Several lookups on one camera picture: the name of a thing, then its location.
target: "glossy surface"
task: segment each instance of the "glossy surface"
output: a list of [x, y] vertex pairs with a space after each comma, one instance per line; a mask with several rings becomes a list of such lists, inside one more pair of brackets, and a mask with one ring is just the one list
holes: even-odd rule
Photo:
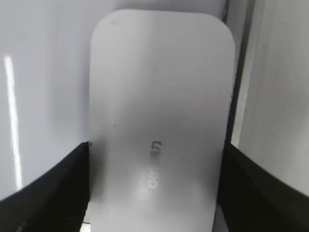
[[234, 42], [206, 14], [118, 11], [90, 64], [92, 232], [211, 232]]
[[[89, 140], [90, 38], [102, 18], [119, 8], [221, 17], [223, 2], [1, 0], [0, 199], [31, 183]], [[8, 76], [10, 60], [14, 75]]]

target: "white wall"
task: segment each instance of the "white wall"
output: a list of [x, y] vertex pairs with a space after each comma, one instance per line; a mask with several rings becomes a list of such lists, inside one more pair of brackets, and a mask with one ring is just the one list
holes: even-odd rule
[[239, 148], [309, 196], [309, 1], [266, 1]]

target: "white router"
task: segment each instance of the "white router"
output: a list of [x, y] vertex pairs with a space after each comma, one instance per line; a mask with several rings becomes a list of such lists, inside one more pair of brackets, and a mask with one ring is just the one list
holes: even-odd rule
[[206, 14], [121, 10], [91, 44], [92, 232], [211, 232], [233, 85]]

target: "printed logo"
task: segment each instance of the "printed logo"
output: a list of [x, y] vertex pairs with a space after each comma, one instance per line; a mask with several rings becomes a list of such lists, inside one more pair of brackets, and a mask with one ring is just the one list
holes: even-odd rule
[[161, 146], [162, 143], [159, 141], [153, 141], [151, 145], [150, 151], [150, 162], [151, 168], [148, 174], [148, 187], [151, 189], [155, 189], [158, 187], [158, 168], [160, 164], [160, 157], [161, 157]]

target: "rounded rectangle device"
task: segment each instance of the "rounded rectangle device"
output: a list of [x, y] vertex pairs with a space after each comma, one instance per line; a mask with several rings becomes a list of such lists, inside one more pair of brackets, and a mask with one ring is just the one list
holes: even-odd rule
[[93, 35], [92, 232], [210, 232], [234, 42], [206, 14], [122, 10]]

